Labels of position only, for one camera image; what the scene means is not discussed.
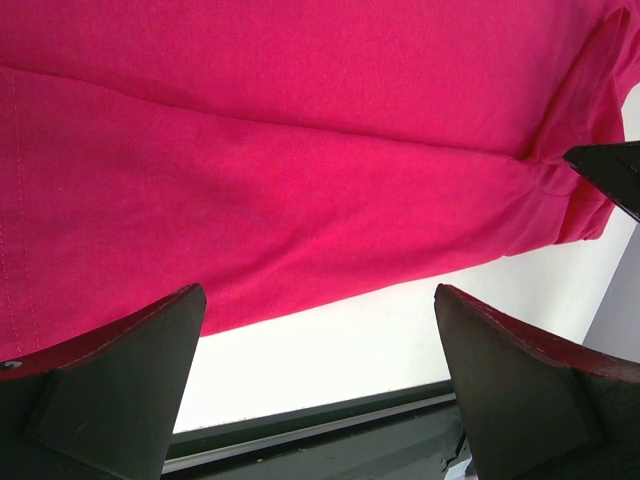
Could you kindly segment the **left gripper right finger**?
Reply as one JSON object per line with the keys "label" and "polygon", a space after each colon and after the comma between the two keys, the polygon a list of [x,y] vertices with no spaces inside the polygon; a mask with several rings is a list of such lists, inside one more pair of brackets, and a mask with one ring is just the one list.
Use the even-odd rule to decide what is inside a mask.
{"label": "left gripper right finger", "polygon": [[434,308],[479,478],[638,478],[637,363],[451,285],[437,287]]}

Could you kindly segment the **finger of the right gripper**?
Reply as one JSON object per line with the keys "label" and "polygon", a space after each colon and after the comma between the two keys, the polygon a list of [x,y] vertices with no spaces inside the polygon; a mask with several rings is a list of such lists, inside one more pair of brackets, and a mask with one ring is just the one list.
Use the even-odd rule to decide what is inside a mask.
{"label": "finger of the right gripper", "polygon": [[636,222],[639,222],[640,145],[619,144],[576,146],[563,159]]}

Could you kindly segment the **pink t shirt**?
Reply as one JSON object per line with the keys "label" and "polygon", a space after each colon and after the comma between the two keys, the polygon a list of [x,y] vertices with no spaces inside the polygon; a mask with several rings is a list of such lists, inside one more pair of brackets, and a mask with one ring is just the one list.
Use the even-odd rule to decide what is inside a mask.
{"label": "pink t shirt", "polygon": [[635,1],[5,1],[1,356],[193,283],[214,334],[553,244],[612,203]]}

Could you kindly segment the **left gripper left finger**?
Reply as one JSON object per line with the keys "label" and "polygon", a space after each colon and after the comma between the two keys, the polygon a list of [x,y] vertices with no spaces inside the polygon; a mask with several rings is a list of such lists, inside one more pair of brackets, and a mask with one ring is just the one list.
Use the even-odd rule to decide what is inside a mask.
{"label": "left gripper left finger", "polygon": [[160,478],[205,309],[190,285],[2,362],[2,478]]}

